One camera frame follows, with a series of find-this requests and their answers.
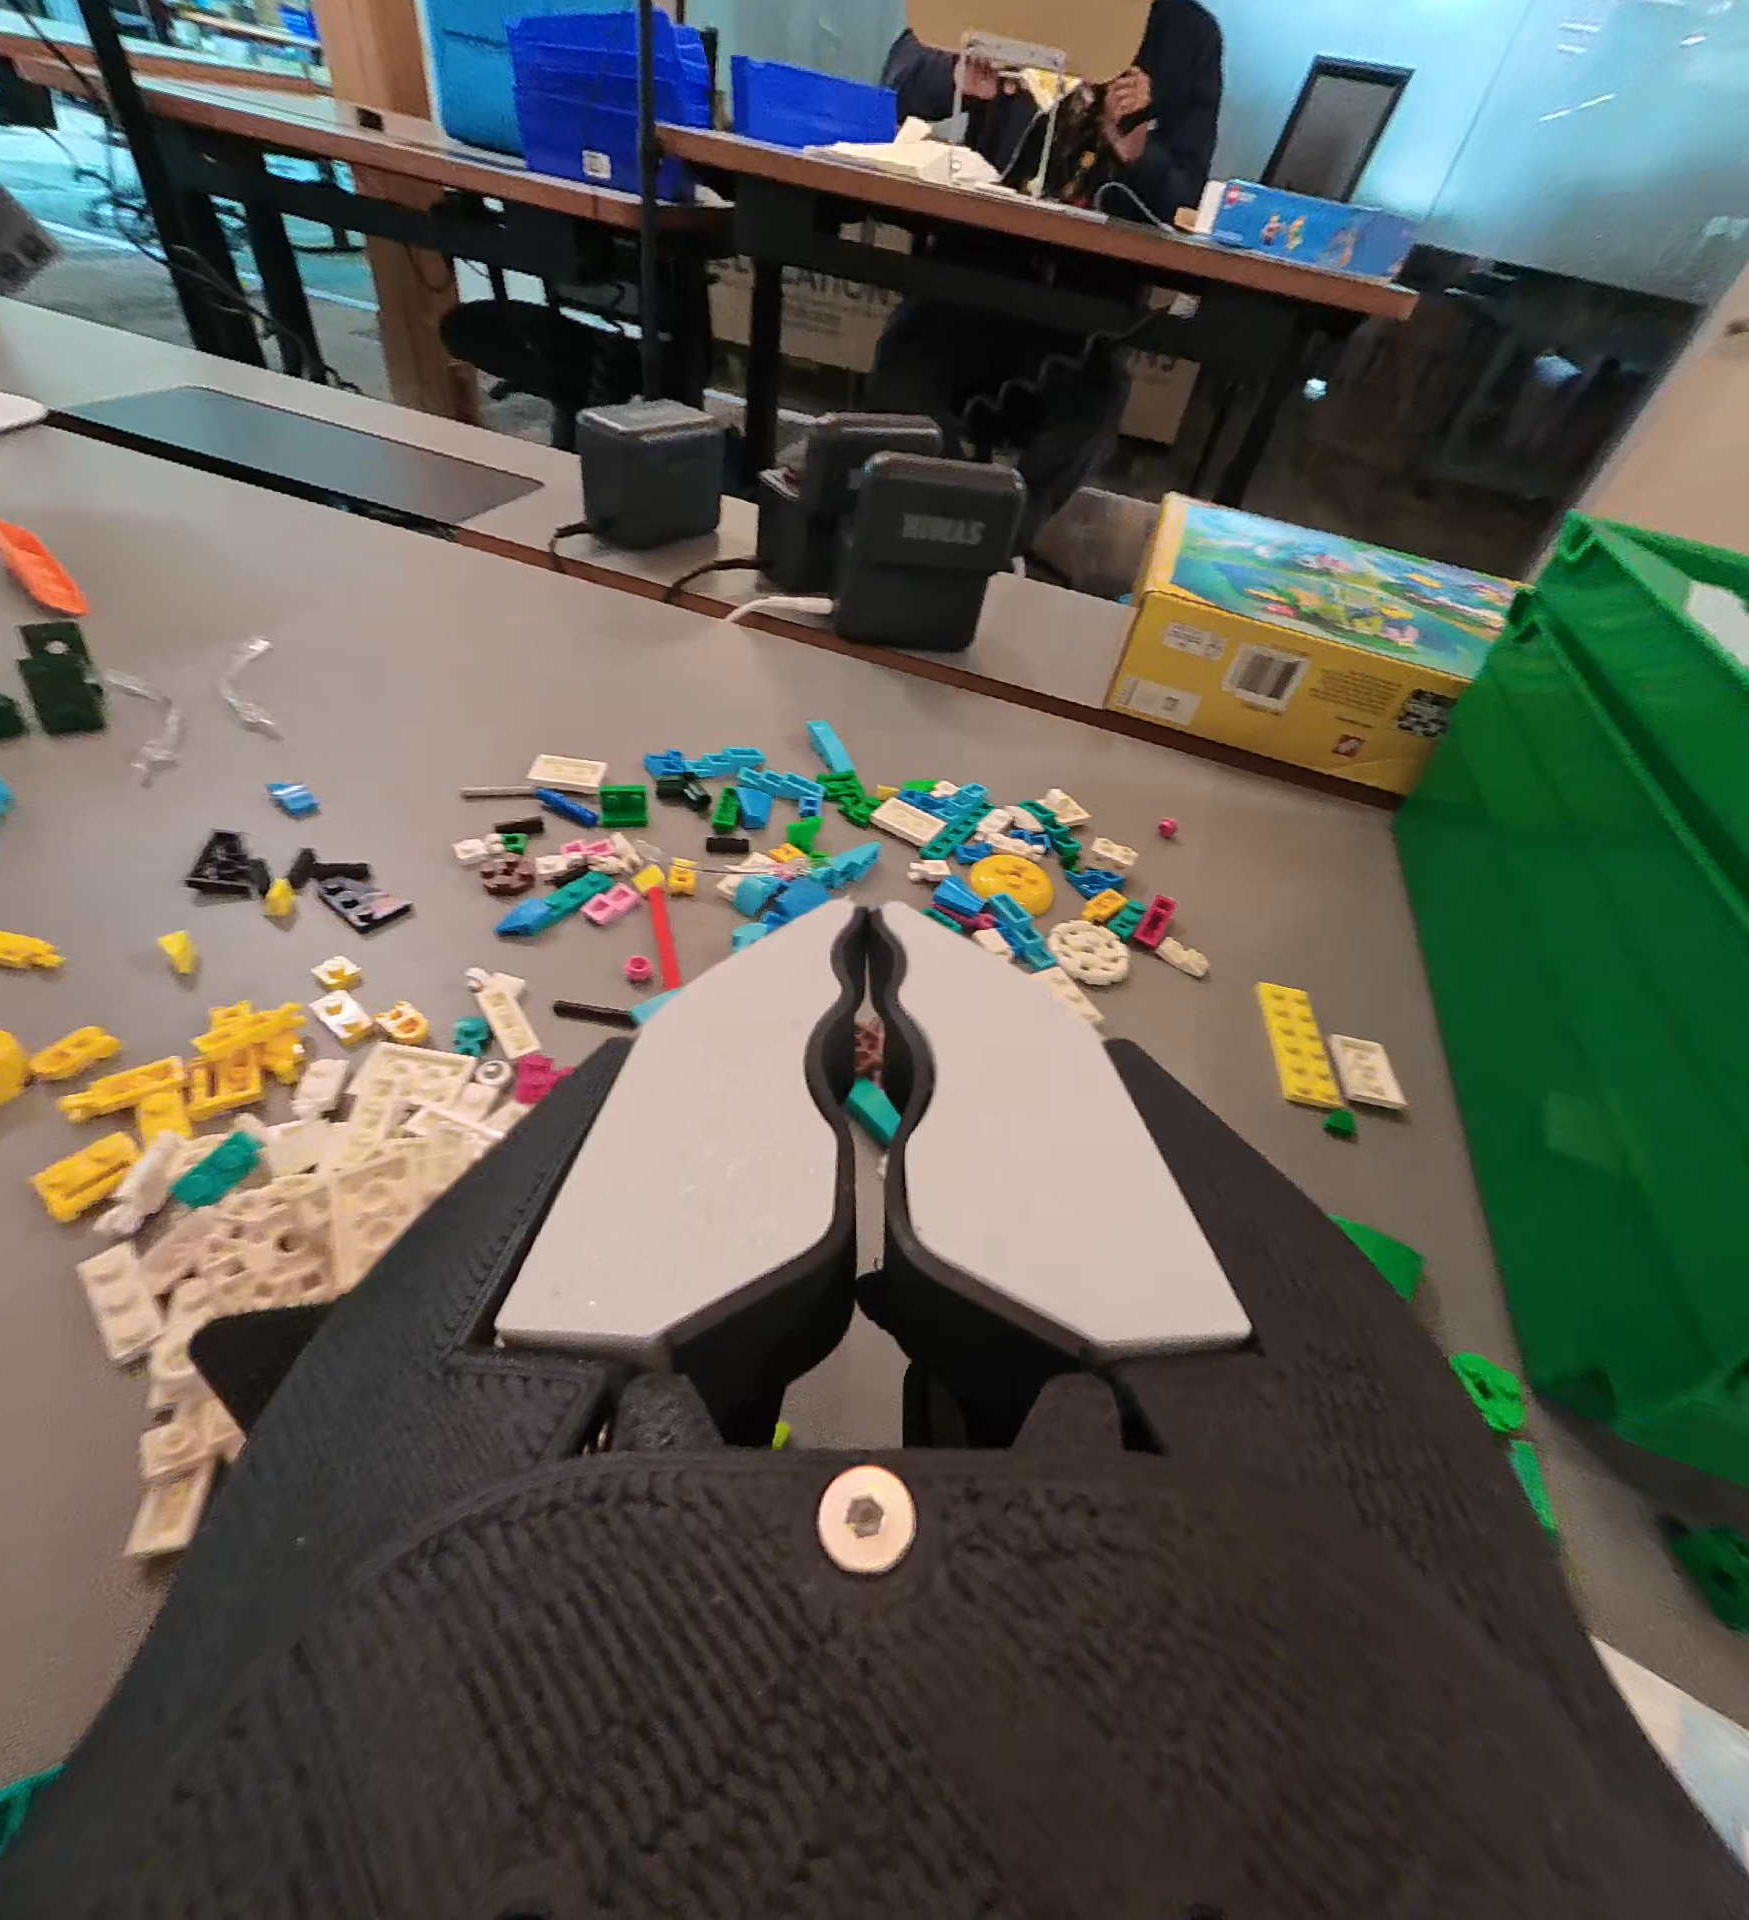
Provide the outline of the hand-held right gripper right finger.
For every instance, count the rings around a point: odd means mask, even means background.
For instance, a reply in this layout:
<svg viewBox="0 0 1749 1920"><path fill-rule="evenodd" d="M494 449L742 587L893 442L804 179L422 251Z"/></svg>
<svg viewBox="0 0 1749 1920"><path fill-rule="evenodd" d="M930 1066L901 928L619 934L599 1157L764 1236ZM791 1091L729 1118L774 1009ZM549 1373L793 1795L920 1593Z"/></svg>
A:
<svg viewBox="0 0 1749 1920"><path fill-rule="evenodd" d="M861 1290L907 1355L906 1445L1006 1447L1060 1376L1121 1394L1134 1365L1253 1350L1085 982L907 907L868 916L866 982L900 1121Z"/></svg>

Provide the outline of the black light stand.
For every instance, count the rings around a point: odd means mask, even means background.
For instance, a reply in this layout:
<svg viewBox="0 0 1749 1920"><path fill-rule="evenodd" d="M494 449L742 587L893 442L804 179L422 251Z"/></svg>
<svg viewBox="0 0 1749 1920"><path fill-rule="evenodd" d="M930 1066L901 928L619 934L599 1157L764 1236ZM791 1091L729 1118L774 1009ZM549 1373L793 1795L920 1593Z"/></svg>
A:
<svg viewBox="0 0 1749 1920"><path fill-rule="evenodd" d="M639 240L639 294L641 294L641 369L643 396L657 401L666 389L666 352L661 339L661 196L659 163L661 141L656 96L656 8L637 3L637 104L639 104L639 175L641 175L641 240Z"/></svg>

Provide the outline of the dark green lego assembly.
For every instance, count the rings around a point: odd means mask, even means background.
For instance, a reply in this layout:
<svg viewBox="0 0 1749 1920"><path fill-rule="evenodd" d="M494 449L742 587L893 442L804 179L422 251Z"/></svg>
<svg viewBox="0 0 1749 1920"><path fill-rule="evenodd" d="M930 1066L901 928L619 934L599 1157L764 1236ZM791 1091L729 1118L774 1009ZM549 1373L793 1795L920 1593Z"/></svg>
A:
<svg viewBox="0 0 1749 1920"><path fill-rule="evenodd" d="M49 737L104 733L110 726L107 686L80 627L71 618L18 629L18 673L38 728Z"/></svg>

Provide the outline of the white lego plate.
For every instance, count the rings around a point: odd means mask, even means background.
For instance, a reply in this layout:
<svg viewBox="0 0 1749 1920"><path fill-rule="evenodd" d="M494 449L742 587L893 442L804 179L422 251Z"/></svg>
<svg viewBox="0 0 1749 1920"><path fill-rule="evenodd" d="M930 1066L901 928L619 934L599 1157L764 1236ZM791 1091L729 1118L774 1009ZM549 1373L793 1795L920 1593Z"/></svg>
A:
<svg viewBox="0 0 1749 1920"><path fill-rule="evenodd" d="M1383 1044L1330 1034L1328 1055L1349 1106L1404 1114L1411 1106Z"/></svg>

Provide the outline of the blue lego box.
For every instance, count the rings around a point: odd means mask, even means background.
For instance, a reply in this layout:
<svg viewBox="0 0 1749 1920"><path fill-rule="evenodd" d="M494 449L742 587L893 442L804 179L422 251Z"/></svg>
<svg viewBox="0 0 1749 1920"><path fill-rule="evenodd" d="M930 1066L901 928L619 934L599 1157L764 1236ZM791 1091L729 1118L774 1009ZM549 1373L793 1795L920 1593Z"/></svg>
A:
<svg viewBox="0 0 1749 1920"><path fill-rule="evenodd" d="M1229 179L1218 185L1207 237L1277 261L1394 281L1415 251L1419 223L1378 208Z"/></svg>

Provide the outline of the pile of yellow lego pieces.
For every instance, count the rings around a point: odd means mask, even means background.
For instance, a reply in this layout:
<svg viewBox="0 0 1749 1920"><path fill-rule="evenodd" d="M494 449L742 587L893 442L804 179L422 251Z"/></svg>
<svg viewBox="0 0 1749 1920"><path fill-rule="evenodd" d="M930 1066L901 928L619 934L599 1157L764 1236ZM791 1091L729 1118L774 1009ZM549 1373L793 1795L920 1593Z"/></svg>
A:
<svg viewBox="0 0 1749 1920"><path fill-rule="evenodd" d="M391 1044L398 1068L417 1066L431 1024L409 998L368 1007L363 969L344 957L322 960L312 982L310 1000L212 1005L185 1051L139 1066L124 1062L120 1035L99 1024L42 1045L0 1027L0 1109L46 1090L69 1123L115 1126L29 1179L46 1217L95 1219L99 1232L128 1236L176 1186L187 1204L205 1206L259 1165L283 1173L318 1165L322 1131L350 1086L381 1063L368 1048Z"/></svg>

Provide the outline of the stack of blue bins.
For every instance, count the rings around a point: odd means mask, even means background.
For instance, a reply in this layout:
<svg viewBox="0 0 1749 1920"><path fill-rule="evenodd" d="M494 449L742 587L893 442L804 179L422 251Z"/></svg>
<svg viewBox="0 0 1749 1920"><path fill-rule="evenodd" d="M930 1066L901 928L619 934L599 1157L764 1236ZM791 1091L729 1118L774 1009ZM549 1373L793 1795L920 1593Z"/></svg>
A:
<svg viewBox="0 0 1749 1920"><path fill-rule="evenodd" d="M506 22L515 102L535 173L621 193L643 192L637 10L523 14ZM711 129L713 70L692 25L656 14L654 116Z"/></svg>

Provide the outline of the group of black lego pieces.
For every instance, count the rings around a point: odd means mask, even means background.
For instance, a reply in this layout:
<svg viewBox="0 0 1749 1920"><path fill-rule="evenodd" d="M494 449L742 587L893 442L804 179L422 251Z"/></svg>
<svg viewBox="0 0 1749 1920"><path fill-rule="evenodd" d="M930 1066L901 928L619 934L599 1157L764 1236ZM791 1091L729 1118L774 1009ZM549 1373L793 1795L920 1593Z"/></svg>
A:
<svg viewBox="0 0 1749 1920"><path fill-rule="evenodd" d="M381 884L366 859L324 858L312 845L297 850L285 866L273 866L237 828L212 830L190 859L183 884L204 900L259 903L264 915L286 925L307 903L361 934L408 922L413 903Z"/></svg>

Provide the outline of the wooden board stand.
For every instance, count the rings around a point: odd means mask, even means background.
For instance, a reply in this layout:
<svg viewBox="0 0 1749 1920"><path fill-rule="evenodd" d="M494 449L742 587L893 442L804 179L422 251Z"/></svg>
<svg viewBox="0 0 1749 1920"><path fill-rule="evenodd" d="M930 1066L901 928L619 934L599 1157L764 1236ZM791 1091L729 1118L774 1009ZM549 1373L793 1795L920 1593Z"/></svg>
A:
<svg viewBox="0 0 1749 1920"><path fill-rule="evenodd" d="M906 23L941 48L1038 50L1033 64L1102 83L1138 54L1148 2L906 2Z"/></svg>

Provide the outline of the black desk mat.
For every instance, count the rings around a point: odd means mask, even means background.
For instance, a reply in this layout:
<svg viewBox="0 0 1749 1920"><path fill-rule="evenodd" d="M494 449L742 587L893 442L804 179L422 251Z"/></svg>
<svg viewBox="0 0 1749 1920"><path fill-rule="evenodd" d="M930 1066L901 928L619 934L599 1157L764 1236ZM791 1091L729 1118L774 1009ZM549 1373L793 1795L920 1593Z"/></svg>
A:
<svg viewBox="0 0 1749 1920"><path fill-rule="evenodd" d="M528 476L201 386L57 406L49 422L307 504L453 532L528 497Z"/></svg>

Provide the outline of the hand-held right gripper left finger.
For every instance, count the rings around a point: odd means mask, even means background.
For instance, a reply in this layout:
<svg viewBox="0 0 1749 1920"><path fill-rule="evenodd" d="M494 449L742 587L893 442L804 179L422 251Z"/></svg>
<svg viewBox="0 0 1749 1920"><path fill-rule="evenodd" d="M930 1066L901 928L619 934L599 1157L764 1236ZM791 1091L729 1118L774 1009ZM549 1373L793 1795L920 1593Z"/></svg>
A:
<svg viewBox="0 0 1749 1920"><path fill-rule="evenodd" d="M687 1378L764 1447L855 1312L844 1094L868 915L843 900L676 990L619 1059L494 1331Z"/></svg>

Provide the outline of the pile of mixed small lego pieces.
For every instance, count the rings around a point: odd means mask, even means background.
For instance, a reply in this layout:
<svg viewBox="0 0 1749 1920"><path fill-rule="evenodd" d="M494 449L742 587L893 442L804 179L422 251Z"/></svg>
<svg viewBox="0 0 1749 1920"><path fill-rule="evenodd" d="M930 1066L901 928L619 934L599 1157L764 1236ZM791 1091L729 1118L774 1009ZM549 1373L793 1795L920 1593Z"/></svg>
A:
<svg viewBox="0 0 1749 1920"><path fill-rule="evenodd" d="M723 748L647 756L612 781L600 760L538 756L525 784L463 788L467 802L527 802L525 816L467 832L453 863L503 905L499 939L564 925L647 922L624 962L630 1005L558 998L561 1021L641 1027L686 982L674 928L698 898L733 915L736 954L809 915L850 905L894 854L918 910L1030 975L1086 1021L1140 957L1204 981L1210 957L1179 930L1179 907L1138 886L1134 843L1105 835L1068 789L1000 799L983 781L870 784L838 728L806 725L815 769Z"/></svg>

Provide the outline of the black battery charger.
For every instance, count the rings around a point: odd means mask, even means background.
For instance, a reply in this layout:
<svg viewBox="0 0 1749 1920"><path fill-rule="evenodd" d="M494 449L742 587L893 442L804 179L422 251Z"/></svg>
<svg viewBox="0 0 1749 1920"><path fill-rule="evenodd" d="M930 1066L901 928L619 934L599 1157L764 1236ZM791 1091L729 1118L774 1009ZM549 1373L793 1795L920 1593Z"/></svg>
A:
<svg viewBox="0 0 1749 1920"><path fill-rule="evenodd" d="M1014 560L1025 504L1015 467L872 455L838 532L837 637L932 655L968 649L989 581Z"/></svg>
<svg viewBox="0 0 1749 1920"><path fill-rule="evenodd" d="M589 532L623 550L676 545L718 532L725 431L676 398L597 404L575 419Z"/></svg>
<svg viewBox="0 0 1749 1920"><path fill-rule="evenodd" d="M760 478L757 563L780 591L817 597L834 579L838 532L865 467L882 453L940 457L938 419L912 412L826 412L784 467Z"/></svg>

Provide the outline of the cardboard box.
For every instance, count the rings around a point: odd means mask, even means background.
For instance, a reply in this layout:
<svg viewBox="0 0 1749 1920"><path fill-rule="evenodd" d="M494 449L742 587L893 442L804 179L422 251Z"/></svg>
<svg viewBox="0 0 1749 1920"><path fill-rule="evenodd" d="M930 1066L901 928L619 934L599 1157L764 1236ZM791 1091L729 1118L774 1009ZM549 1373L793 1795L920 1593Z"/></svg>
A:
<svg viewBox="0 0 1749 1920"><path fill-rule="evenodd" d="M711 265L710 307L722 347L752 345L755 263L729 257ZM780 349L791 360L865 374L901 295L866 281L806 270L783 270Z"/></svg>

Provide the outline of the long yellow lego plate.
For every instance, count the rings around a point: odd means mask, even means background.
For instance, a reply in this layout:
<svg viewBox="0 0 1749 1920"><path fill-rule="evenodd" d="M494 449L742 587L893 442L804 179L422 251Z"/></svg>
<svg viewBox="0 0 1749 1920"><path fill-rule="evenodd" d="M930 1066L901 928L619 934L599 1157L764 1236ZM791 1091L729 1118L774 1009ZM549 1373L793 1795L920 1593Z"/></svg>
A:
<svg viewBox="0 0 1749 1920"><path fill-rule="evenodd" d="M1312 996L1272 981L1257 981L1253 993L1281 1097L1322 1114L1343 1107L1343 1081Z"/></svg>

